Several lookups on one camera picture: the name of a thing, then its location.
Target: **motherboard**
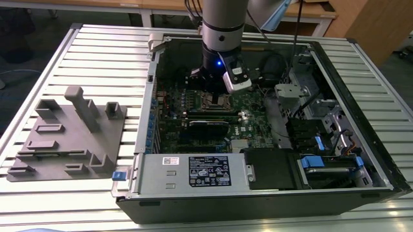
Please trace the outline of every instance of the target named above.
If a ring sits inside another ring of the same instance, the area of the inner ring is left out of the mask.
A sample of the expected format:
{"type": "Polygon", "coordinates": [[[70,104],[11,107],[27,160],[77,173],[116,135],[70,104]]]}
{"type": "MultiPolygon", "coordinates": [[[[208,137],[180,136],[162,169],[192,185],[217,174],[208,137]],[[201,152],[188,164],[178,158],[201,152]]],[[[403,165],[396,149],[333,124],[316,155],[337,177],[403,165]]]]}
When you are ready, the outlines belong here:
{"type": "Polygon", "coordinates": [[[275,147],[259,89],[214,96],[178,85],[158,86],[161,152],[238,153],[275,147]]]}

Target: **robotic arm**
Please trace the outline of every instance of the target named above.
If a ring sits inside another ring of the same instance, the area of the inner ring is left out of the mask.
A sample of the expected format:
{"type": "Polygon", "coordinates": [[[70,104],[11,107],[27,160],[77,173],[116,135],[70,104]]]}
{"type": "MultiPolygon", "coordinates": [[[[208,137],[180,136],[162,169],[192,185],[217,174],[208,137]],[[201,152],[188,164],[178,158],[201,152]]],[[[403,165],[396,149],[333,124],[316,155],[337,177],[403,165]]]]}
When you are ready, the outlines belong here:
{"type": "Polygon", "coordinates": [[[245,23],[253,24],[247,17],[248,10],[261,29],[273,31],[291,2],[292,0],[205,0],[204,64],[197,72],[206,80],[208,92],[233,93],[252,86],[249,70],[241,56],[245,23]]]}

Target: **table surface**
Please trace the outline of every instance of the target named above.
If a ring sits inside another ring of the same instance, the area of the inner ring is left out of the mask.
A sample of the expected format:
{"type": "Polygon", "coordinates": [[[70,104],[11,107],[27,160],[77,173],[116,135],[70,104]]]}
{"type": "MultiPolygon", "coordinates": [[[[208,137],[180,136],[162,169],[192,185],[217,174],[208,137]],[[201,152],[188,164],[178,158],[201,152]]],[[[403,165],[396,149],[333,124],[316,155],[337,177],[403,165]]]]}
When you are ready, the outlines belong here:
{"type": "MultiPolygon", "coordinates": [[[[140,7],[160,10],[186,10],[184,0],[14,0],[31,3],[69,4],[107,7],[140,7]]],[[[299,15],[300,3],[291,5],[285,16],[299,15]]],[[[337,18],[337,12],[328,12],[319,3],[305,3],[303,17],[337,18]]]]}

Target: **barcode sticker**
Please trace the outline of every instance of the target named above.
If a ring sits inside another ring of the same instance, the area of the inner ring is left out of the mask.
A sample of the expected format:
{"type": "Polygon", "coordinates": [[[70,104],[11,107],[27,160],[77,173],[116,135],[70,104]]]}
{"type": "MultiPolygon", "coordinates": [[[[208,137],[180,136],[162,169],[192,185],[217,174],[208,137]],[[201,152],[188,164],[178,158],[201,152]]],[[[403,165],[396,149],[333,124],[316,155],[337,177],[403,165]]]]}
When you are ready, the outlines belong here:
{"type": "Polygon", "coordinates": [[[323,18],[336,18],[335,15],[328,15],[328,14],[325,14],[325,15],[323,14],[321,17],[323,17],[323,18]]]}
{"type": "Polygon", "coordinates": [[[121,6],[140,7],[138,4],[126,4],[126,3],[122,3],[121,6]]]}
{"type": "Polygon", "coordinates": [[[180,157],[164,157],[164,165],[180,165],[180,157]]]}

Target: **power supply label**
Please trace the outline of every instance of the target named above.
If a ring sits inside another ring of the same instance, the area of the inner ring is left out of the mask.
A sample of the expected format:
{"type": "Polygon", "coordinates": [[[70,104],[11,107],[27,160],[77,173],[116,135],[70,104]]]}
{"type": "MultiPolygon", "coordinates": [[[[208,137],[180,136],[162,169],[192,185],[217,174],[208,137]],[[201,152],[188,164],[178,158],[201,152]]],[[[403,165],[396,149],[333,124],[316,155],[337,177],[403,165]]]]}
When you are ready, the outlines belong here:
{"type": "Polygon", "coordinates": [[[232,186],[228,156],[190,157],[189,185],[192,187],[232,186]]]}

